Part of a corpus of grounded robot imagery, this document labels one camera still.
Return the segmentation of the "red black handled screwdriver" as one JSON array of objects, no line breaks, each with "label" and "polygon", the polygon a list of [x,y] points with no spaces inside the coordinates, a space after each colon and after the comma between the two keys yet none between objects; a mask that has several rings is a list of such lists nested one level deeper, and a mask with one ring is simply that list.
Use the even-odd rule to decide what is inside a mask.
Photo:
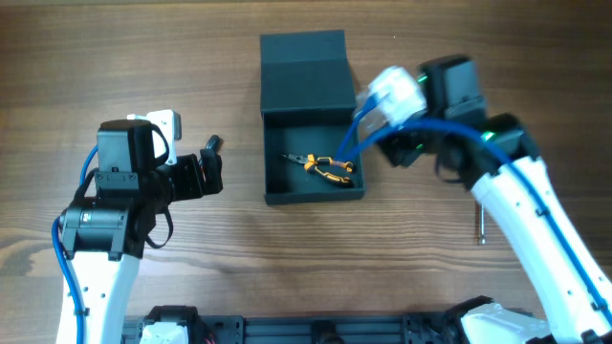
[{"label": "red black handled screwdriver", "polygon": [[212,135],[207,141],[206,149],[217,153],[220,150],[222,143],[223,140],[218,135]]}]

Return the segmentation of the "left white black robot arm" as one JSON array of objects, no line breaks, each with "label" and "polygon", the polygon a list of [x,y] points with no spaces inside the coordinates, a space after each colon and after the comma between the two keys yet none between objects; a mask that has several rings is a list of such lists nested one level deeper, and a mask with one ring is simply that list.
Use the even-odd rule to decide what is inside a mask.
[{"label": "left white black robot arm", "polygon": [[218,194],[223,188],[221,140],[213,135],[199,154],[168,161],[171,138],[143,119],[106,121],[70,205],[52,227],[64,275],[59,343],[119,343],[127,302],[156,217],[171,217],[174,202]]}]

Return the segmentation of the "orange black needle-nose pliers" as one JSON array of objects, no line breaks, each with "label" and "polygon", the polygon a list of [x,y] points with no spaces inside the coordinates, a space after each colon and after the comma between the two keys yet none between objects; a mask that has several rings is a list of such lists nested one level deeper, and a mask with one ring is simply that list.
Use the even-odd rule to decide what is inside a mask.
[{"label": "orange black needle-nose pliers", "polygon": [[331,185],[338,187],[354,186],[354,182],[349,176],[341,176],[331,172],[332,168],[339,168],[348,174],[352,174],[355,171],[355,166],[350,161],[338,161],[331,157],[322,157],[315,154],[283,154],[282,158],[301,165],[307,173],[318,176]]}]

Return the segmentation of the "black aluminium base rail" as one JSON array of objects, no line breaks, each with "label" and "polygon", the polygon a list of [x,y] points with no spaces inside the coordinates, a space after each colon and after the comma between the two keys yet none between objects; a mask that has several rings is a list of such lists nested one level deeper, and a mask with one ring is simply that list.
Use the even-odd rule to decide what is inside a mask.
[{"label": "black aluminium base rail", "polygon": [[219,344],[466,343],[458,326],[441,312],[403,315],[243,317],[208,315],[201,320]]}]

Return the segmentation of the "silver metal wrench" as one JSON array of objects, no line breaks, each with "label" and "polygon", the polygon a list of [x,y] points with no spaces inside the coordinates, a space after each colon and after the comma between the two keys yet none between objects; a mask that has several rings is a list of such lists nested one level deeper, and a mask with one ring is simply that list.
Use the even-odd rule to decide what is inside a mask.
[{"label": "silver metal wrench", "polygon": [[477,205],[478,210],[478,245],[486,244],[486,225],[485,210],[481,204]]}]

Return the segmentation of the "dark green open box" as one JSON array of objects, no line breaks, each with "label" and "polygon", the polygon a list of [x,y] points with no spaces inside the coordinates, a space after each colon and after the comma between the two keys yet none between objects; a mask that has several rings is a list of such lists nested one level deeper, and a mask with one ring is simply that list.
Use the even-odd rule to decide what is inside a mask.
[{"label": "dark green open box", "polygon": [[260,37],[265,193],[267,205],[352,201],[365,194],[360,156],[350,187],[335,186],[290,161],[291,155],[333,158],[351,131],[357,108],[342,31],[270,33]]}]

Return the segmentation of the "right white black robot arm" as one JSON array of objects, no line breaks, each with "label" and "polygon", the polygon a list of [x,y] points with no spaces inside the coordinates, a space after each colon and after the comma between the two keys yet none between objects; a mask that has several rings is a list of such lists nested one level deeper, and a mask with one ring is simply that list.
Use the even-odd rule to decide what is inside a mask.
[{"label": "right white black robot arm", "polygon": [[472,301],[455,326],[469,343],[607,343],[611,283],[564,211],[540,151],[517,117],[490,116],[474,63],[450,55],[418,77],[393,66],[368,87],[394,165],[431,154],[497,223],[538,296],[545,319]]}]

